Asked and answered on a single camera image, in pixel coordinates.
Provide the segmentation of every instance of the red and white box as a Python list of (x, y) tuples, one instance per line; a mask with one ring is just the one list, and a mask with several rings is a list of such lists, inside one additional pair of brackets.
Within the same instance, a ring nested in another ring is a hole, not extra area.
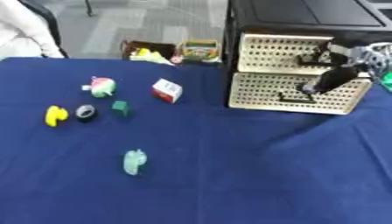
[(182, 87), (168, 80), (160, 79), (152, 86), (152, 94), (166, 102), (174, 103), (182, 95)]

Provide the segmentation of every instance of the pink and green toy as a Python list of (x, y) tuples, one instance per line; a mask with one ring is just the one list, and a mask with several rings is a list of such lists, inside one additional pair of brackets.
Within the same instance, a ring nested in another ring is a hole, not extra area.
[(109, 78), (97, 78), (93, 76), (90, 86), (82, 86), (84, 91), (91, 91), (93, 97), (102, 98), (113, 95), (116, 90), (116, 82)]

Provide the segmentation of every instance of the green plastic toy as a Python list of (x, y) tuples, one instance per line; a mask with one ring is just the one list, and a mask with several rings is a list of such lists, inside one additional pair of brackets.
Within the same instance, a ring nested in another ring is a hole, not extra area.
[(127, 116), (130, 112), (130, 107), (126, 101), (115, 101), (112, 109), (121, 112), (123, 116)]
[(129, 175), (136, 176), (139, 167), (147, 162), (147, 155), (141, 150), (130, 150), (125, 154), (123, 167)]
[(382, 85), (392, 92), (392, 73), (387, 73), (381, 80)]
[(91, 95), (96, 98), (113, 95), (116, 91), (116, 82), (109, 78), (93, 77), (90, 86), (82, 86), (82, 90), (91, 91)]

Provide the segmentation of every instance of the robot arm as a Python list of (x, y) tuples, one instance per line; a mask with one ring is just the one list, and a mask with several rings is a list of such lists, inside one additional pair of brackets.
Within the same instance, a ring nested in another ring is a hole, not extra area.
[[(330, 54), (330, 61), (320, 59)], [(318, 80), (301, 83), (297, 90), (307, 95), (324, 94), (357, 78), (360, 73), (369, 73), (373, 80), (381, 79), (390, 70), (392, 43), (380, 42), (371, 45), (356, 43), (353, 47), (338, 41), (322, 45), (311, 56), (298, 56), (298, 64), (303, 66), (329, 66), (333, 69), (323, 73)]]

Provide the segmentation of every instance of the black tape roll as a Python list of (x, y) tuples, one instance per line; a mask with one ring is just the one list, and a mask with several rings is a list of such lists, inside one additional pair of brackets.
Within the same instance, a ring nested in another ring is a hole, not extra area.
[(81, 123), (89, 123), (97, 116), (97, 111), (93, 105), (81, 105), (75, 111), (78, 121)]

